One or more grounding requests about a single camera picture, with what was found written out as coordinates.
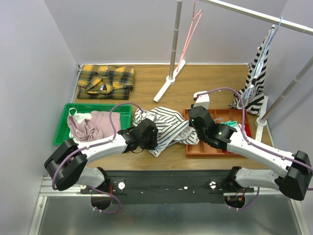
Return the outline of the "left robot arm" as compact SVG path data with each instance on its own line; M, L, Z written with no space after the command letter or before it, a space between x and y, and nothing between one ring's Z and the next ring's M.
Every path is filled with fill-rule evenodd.
M89 168L87 164L137 148L154 150L157 147L157 132L156 124L145 118L137 126L101 140L80 144L72 139L64 141L44 163L52 179L52 188L63 191L73 185L85 185L97 193L104 193L109 186L104 170Z

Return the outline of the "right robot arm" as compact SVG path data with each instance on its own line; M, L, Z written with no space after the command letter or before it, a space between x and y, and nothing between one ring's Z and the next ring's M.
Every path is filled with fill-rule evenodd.
M313 177L308 154L282 151L251 139L246 136L244 127L216 123L202 106L189 109L188 117L198 138L210 147L239 154L267 167L266 170L233 167L224 180L229 191L249 187L271 188L288 198L304 200Z

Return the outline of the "white black striped tank top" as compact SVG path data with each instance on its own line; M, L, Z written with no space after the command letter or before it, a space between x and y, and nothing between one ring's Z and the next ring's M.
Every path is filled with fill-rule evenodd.
M155 150L149 151L156 158L165 148L174 143L197 145L200 141L195 129L189 126L189 121L185 120L175 110L166 107L155 107L141 112L138 109L133 117L133 126L137 126L144 118L148 117L153 118L158 129L157 147Z

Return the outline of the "blue wire hanger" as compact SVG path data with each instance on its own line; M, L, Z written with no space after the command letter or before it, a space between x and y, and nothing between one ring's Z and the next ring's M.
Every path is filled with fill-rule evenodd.
M157 147L154 151L151 151L156 157L158 157L165 148L174 143L197 145L200 141L195 135L194 129L189 126L189 121L186 121L184 118L160 118L156 121L156 126L158 129Z

